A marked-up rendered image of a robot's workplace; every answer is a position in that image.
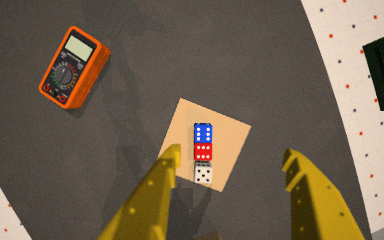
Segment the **peach flat mat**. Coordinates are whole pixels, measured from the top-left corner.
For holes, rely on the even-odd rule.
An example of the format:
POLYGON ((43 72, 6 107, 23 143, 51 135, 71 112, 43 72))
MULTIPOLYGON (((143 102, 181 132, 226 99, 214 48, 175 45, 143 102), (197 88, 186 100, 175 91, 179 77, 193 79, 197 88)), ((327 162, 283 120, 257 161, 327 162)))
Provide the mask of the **peach flat mat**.
POLYGON ((195 123, 213 126, 212 183, 198 184, 222 192, 251 126, 180 98, 158 158, 170 145, 180 144, 181 161, 176 175, 193 182, 195 123))

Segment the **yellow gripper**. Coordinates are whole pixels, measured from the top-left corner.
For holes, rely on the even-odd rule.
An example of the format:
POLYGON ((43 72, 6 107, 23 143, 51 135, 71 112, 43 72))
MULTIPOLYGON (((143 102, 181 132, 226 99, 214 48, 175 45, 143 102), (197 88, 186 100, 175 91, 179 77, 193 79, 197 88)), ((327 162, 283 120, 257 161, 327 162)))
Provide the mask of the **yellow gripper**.
MULTIPOLYGON (((166 240, 180 161, 181 145, 170 145, 96 240, 166 240)), ((291 192, 291 240, 365 240, 340 192, 303 154, 286 149, 282 171, 291 192)))

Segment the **red die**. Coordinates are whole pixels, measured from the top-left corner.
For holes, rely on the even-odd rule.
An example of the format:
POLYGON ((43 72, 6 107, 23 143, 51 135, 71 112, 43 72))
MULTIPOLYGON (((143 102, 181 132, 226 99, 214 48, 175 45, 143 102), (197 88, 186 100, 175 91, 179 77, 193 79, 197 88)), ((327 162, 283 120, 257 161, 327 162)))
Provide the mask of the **red die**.
POLYGON ((194 142, 194 160, 212 160, 212 143, 194 142))

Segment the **blue die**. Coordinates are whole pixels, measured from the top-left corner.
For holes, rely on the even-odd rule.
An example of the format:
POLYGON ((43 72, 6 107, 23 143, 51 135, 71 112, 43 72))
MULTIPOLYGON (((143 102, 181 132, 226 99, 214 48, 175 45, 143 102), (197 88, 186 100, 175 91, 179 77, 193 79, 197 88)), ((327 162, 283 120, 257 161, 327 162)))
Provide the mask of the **blue die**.
POLYGON ((213 126, 210 123, 194 124, 194 142, 211 143, 213 126))

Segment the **orange digital multimeter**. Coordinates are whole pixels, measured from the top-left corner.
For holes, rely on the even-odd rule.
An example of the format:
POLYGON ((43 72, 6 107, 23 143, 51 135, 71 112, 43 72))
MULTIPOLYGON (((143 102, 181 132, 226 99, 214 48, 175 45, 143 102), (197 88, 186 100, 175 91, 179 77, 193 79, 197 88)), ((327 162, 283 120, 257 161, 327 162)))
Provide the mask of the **orange digital multimeter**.
POLYGON ((80 108, 110 54, 104 44, 71 26, 39 85, 40 93, 62 108, 80 108))

